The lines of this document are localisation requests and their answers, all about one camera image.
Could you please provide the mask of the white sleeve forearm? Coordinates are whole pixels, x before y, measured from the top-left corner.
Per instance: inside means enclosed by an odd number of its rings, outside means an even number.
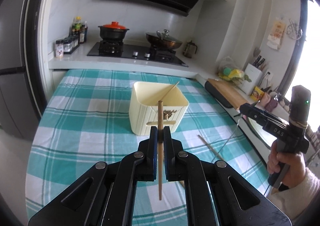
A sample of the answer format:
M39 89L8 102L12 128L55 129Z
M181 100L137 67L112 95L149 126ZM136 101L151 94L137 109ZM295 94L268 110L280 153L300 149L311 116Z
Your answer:
M295 221L318 192L319 179L309 168L306 168L305 178L299 185L281 191L273 188L267 198L291 221Z

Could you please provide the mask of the right hand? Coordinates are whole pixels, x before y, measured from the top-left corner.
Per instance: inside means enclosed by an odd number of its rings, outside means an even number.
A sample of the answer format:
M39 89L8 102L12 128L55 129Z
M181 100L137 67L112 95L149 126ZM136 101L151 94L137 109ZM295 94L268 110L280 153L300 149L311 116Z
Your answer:
M282 183L288 188L298 186L306 176L306 168L303 154L299 153L283 153L277 152L277 142L271 145L271 152L268 156L267 171L269 174L280 172L280 163L289 166L289 170L284 176Z

